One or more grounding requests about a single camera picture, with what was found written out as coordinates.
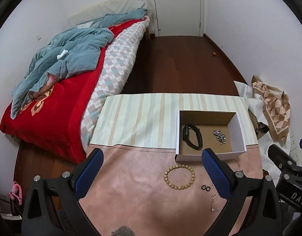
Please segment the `white cardboard box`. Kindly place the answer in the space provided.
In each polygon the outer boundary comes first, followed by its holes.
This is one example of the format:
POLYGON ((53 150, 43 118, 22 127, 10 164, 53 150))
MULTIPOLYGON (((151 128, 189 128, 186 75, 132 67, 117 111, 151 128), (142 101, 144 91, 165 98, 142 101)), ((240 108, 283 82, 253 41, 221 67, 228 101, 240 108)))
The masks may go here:
POLYGON ((177 143, 175 161, 201 161, 202 151, 210 148, 220 160, 234 159, 246 152, 243 127, 238 114, 226 111, 180 110, 177 113, 177 143), (182 140, 182 129, 193 124, 203 138, 201 150, 194 150, 182 140))

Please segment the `black smartwatch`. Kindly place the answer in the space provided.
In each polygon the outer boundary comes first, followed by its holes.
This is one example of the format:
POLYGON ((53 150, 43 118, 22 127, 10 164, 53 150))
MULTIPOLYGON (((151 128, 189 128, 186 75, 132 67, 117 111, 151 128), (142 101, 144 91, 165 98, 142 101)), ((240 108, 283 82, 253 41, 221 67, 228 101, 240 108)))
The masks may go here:
POLYGON ((193 124, 186 124, 182 129, 182 140, 194 150, 201 150, 203 138, 200 129, 193 124))

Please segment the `white power strip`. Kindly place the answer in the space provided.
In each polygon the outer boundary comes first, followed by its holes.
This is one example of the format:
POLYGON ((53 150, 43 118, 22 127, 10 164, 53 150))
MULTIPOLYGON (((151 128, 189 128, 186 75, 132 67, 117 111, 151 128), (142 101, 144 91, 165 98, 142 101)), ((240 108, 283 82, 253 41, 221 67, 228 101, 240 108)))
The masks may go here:
POLYGON ((300 165, 299 139, 293 130, 290 131, 290 157, 300 165))

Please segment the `brown geometric patterned cloth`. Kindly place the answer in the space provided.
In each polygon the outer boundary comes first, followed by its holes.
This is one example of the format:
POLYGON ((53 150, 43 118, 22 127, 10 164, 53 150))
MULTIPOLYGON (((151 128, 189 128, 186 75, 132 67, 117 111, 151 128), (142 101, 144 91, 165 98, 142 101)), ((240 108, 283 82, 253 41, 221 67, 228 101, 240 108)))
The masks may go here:
POLYGON ((268 122, 272 139, 286 143, 291 122, 291 107, 288 95, 277 87, 265 84, 258 76, 251 80, 253 94, 261 96, 263 114, 268 122))

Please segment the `red bed cover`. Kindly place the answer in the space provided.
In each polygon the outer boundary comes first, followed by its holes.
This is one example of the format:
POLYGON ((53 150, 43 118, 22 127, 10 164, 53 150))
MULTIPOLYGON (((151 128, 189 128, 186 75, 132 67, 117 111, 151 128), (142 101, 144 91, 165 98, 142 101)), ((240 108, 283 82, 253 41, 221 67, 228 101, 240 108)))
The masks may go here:
MULTIPOLYGON (((130 20, 110 29, 117 36, 142 20, 130 20)), ((73 164, 82 162, 86 151, 81 143, 81 120, 101 74, 106 50, 107 47, 102 50, 102 57, 94 71, 55 83, 42 97, 26 105, 15 119, 11 119, 11 108, 7 107, 0 131, 40 147, 62 160, 73 164)))

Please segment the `grey slipper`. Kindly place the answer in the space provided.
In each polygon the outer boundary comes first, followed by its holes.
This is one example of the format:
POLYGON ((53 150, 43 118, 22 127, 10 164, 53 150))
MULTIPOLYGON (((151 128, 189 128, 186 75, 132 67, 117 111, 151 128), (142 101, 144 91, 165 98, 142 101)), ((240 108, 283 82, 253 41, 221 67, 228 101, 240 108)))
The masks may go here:
POLYGON ((112 232, 112 236, 135 236, 134 232, 127 226, 121 226, 116 231, 112 232))

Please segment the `pink slipper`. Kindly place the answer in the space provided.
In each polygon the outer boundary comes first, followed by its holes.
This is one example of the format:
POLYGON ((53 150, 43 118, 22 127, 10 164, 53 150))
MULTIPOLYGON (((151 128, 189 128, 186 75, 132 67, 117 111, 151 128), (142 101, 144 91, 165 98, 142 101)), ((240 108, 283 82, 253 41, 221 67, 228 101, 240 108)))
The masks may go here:
POLYGON ((13 182, 11 192, 8 193, 8 196, 12 201, 17 200, 19 206, 22 205, 22 188, 16 181, 13 182))

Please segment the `striped pale cloth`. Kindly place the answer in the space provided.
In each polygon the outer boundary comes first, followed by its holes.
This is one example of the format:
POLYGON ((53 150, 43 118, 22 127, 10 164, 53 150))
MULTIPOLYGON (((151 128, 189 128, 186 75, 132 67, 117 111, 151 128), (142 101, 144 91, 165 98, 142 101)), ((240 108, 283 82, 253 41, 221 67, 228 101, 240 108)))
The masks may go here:
POLYGON ((257 144, 248 106, 239 96, 153 93, 110 96, 102 108, 90 144, 174 149, 181 110, 235 112, 246 145, 257 144))

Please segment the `checkered mattress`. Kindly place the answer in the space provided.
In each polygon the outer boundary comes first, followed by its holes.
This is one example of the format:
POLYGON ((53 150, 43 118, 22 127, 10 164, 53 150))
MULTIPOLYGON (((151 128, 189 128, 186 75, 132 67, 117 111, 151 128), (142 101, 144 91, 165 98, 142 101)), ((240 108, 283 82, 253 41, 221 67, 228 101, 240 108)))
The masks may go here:
POLYGON ((149 16, 122 30, 108 45, 103 68, 83 113, 81 143, 87 150, 106 98, 121 93, 137 56, 137 50, 150 23, 149 16))

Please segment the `white tissue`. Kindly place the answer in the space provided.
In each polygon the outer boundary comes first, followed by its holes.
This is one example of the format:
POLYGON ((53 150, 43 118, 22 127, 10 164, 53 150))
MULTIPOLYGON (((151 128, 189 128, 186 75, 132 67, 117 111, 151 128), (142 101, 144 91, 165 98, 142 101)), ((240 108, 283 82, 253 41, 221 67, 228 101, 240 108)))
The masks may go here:
POLYGON ((67 53, 67 50, 63 50, 60 54, 57 55, 57 60, 62 59, 67 53))

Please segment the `blue-grey quilt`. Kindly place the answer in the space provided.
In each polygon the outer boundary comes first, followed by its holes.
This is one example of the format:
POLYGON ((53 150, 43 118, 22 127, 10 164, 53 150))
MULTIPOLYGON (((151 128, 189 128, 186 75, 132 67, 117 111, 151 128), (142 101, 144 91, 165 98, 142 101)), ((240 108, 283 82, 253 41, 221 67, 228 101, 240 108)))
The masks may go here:
POLYGON ((136 9, 125 14, 106 15, 87 22, 84 28, 74 27, 54 36, 48 45, 36 52, 24 79, 13 89, 11 119, 55 82, 95 70, 101 50, 115 37, 110 28, 143 19, 146 13, 144 9, 136 9), (68 53, 57 60, 63 50, 68 53))

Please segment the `white headboard pillow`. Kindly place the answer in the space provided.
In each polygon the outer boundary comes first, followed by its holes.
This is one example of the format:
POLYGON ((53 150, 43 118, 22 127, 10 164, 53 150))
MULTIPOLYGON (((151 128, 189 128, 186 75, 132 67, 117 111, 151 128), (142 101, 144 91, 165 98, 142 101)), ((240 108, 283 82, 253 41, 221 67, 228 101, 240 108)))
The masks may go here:
POLYGON ((151 16, 154 8, 150 0, 108 0, 94 5, 84 11, 68 18, 71 26, 86 23, 102 18, 106 15, 117 15, 132 12, 136 9, 144 9, 151 16))

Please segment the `white door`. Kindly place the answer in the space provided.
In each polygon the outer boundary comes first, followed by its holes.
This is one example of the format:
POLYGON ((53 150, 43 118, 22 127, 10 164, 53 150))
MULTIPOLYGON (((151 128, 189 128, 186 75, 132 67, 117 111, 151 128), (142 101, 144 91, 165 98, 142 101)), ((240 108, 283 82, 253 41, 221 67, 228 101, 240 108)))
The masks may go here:
POLYGON ((153 0, 159 37, 201 36, 204 0, 153 0))

